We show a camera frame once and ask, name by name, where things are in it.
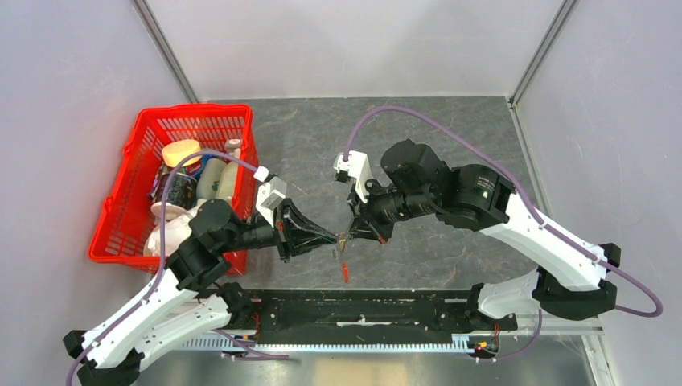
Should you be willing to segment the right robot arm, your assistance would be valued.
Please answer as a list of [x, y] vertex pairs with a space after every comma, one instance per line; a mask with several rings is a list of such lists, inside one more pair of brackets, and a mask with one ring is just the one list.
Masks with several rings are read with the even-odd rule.
[[349, 238], [385, 243], [396, 223], [432, 215], [453, 228], [502, 241], [536, 263], [521, 277], [471, 288], [464, 318], [473, 328], [519, 312], [543, 310], [581, 321], [615, 308], [617, 288], [606, 274], [608, 264], [619, 262], [619, 247], [552, 234], [553, 221], [526, 206], [495, 170], [480, 164], [450, 167], [429, 146], [409, 139], [386, 150], [380, 165], [387, 186], [373, 178], [366, 154], [350, 151], [335, 160], [337, 180], [353, 184]]

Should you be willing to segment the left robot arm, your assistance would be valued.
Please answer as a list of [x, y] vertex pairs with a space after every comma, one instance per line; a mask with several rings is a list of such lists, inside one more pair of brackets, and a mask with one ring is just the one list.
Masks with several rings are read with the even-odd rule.
[[154, 279], [116, 314], [87, 331], [63, 339], [74, 359], [65, 383], [131, 385], [156, 359], [189, 338], [225, 326], [254, 322], [253, 303], [236, 283], [219, 285], [199, 305], [169, 321], [164, 318], [185, 301], [197, 298], [232, 267], [225, 253], [274, 247], [283, 260], [327, 244], [341, 250], [347, 240], [384, 240], [363, 208], [352, 209], [347, 229], [336, 235], [305, 217], [291, 199], [274, 209], [258, 209], [240, 218], [223, 200], [199, 207], [191, 233], [164, 258]]

